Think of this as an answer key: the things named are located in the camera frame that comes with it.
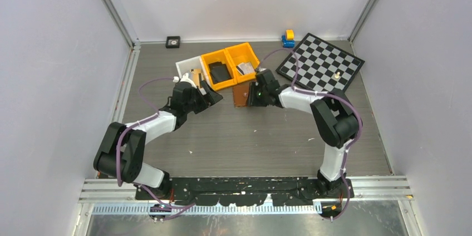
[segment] small yellow object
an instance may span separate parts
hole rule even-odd
[[[285,30],[285,39],[293,40],[293,30]]]

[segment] yellow and blue toy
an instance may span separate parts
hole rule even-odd
[[[293,30],[285,30],[285,34],[282,35],[282,46],[284,48],[295,47],[295,40],[293,40]]]

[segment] gray table surface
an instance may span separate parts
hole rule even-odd
[[[334,45],[352,52],[347,41]],[[164,44],[142,45],[124,122],[141,120],[153,110],[144,103],[137,88],[157,77],[177,75],[175,62],[236,43],[183,43],[178,49]],[[261,60],[281,47],[280,42],[251,42]],[[275,73],[287,56],[278,52],[264,62],[281,84],[288,80]],[[143,94],[158,107],[165,105],[174,84],[152,83]],[[171,176],[316,176],[322,164],[324,142],[311,115],[277,107],[235,108],[232,88],[218,91],[224,99],[199,113],[188,115],[178,130],[147,144],[144,161],[168,171]],[[378,128],[358,74],[346,92],[363,119],[363,134],[349,153],[348,175],[389,175],[389,167]]]

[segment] black mounting plate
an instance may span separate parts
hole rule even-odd
[[[274,206],[312,205],[313,199],[338,199],[346,194],[346,187],[341,183],[327,194],[320,194],[316,188],[316,178],[308,177],[262,177],[262,178],[172,178],[175,204],[212,206],[261,205],[271,195]],[[145,191],[136,191],[136,200],[152,200]]]

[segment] wire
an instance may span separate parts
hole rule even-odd
[[[118,138],[118,143],[116,144],[116,180],[118,181],[118,186],[121,187],[121,185],[123,184],[123,181],[121,180],[121,144],[123,142],[123,139],[124,137],[126,136],[126,134],[133,128],[139,126],[139,125],[142,125],[142,124],[145,124],[149,121],[152,121],[156,118],[159,117],[159,109],[154,105],[152,104],[148,99],[146,99],[146,97],[144,97],[144,95],[141,93],[141,90],[143,87],[145,87],[146,85],[148,85],[149,83],[152,83],[152,82],[155,82],[155,81],[160,81],[160,80],[173,80],[173,78],[170,78],[170,77],[160,77],[160,78],[155,78],[153,80],[150,80],[144,84],[142,84],[137,92],[139,94],[139,96],[141,97],[141,99],[147,103],[149,106],[151,106],[151,108],[153,108],[155,111],[156,111],[156,114],[153,115],[153,116],[150,116],[146,119],[143,119],[143,120],[140,120],[134,124],[132,124],[131,126],[127,127],[120,135],[120,137]]]
[[[295,77],[293,78],[292,80],[292,84],[291,86],[293,87],[295,85],[295,81],[297,80],[297,75],[298,75],[298,56],[299,54],[298,53],[295,53],[293,51],[293,49],[287,49],[287,48],[279,48],[278,50],[275,50],[275,51],[272,51],[271,53],[267,54],[264,58],[262,58],[262,60],[260,61],[259,65],[256,67],[255,71],[256,72],[259,72],[260,70],[260,66],[262,65],[262,63],[269,57],[271,57],[274,53],[277,53],[279,51],[286,51],[288,53],[291,53],[293,56],[295,56],[295,59],[297,60],[297,64],[295,65]]]
[[[118,138],[118,143],[116,144],[116,179],[117,179],[117,182],[118,182],[118,186],[121,187],[121,185],[123,184],[123,181],[121,180],[121,151],[120,151],[120,148],[121,148],[121,144],[123,142],[123,139],[124,137],[126,136],[126,134],[133,128],[137,127],[137,126],[140,126],[140,125],[143,125],[149,121],[152,121],[156,118],[159,117],[159,109],[153,104],[151,103],[142,93],[141,93],[141,90],[147,86],[148,84],[152,83],[152,82],[155,82],[155,81],[160,81],[160,80],[173,80],[173,78],[170,78],[170,77],[160,77],[160,78],[155,78],[155,79],[152,79],[144,84],[142,84],[137,92],[139,94],[139,96],[141,97],[141,99],[147,103],[151,108],[153,108],[156,113],[150,117],[147,117],[143,120],[140,120],[132,125],[130,125],[129,127],[127,127],[120,135],[120,137]],[[142,189],[144,189],[146,192],[148,192],[151,197],[153,197],[156,201],[158,201],[161,205],[169,208],[169,209],[180,209],[181,211],[174,214],[174,215],[171,215],[170,217],[166,217],[166,218],[163,218],[161,219],[161,221],[166,221],[166,220],[171,220],[171,219],[174,219],[180,215],[182,215],[183,212],[187,211],[189,208],[193,207],[195,205],[195,203],[192,203],[190,205],[186,205],[186,206],[174,206],[174,205],[170,205],[170,204],[166,204],[164,203],[163,201],[161,201],[154,193],[152,193],[152,191],[146,186],[146,185],[143,185],[143,184],[140,184],[140,183],[135,183],[136,185],[139,185]]]
[[[340,168],[340,174],[341,174],[341,180],[342,182],[344,183],[345,187],[346,187],[346,191],[347,191],[347,196],[346,196],[346,204],[344,206],[344,208],[341,210],[341,212],[335,216],[335,217],[331,217],[331,220],[336,220],[338,219],[344,212],[345,210],[347,209],[347,206],[349,205],[349,201],[351,200],[351,191],[350,191],[350,187],[349,187],[349,183],[347,183],[347,180],[346,178],[344,177],[344,168],[346,166],[346,161],[347,161],[347,154],[349,152],[349,149],[351,148],[351,146],[357,142],[359,140],[359,138],[361,137],[361,134],[362,134],[362,121],[361,121],[361,116],[359,114],[359,112],[357,112],[357,110],[354,108],[354,106],[352,106],[349,102],[347,102],[346,100],[344,100],[343,98],[341,97],[338,97],[336,95],[333,95],[333,94],[328,94],[328,93],[323,93],[323,92],[317,92],[317,91],[311,91],[311,90],[304,90],[302,88],[297,88],[295,87],[295,81],[297,80],[297,77],[298,77],[298,53],[296,54],[293,50],[288,50],[286,48],[281,48],[281,49],[278,49],[278,50],[275,50],[269,54],[267,54],[263,59],[262,61],[260,62],[259,66],[256,68],[256,71],[258,69],[260,69],[260,65],[262,64],[263,61],[265,61],[269,56],[273,55],[274,53],[276,52],[279,52],[279,51],[287,51],[287,52],[290,52],[296,59],[296,63],[295,63],[295,76],[292,80],[292,84],[291,84],[291,88],[293,91],[295,92],[298,92],[300,94],[305,94],[305,95],[315,95],[315,96],[323,96],[323,97],[329,97],[331,99],[335,99],[339,102],[341,102],[342,104],[346,105],[349,109],[351,109],[351,111],[354,113],[354,116],[356,117],[357,119],[357,123],[358,123],[358,126],[359,126],[359,130],[356,134],[356,137],[347,144],[346,146],[346,151],[344,152],[344,156],[343,156],[343,159],[342,159],[342,163],[341,163],[341,168]]]

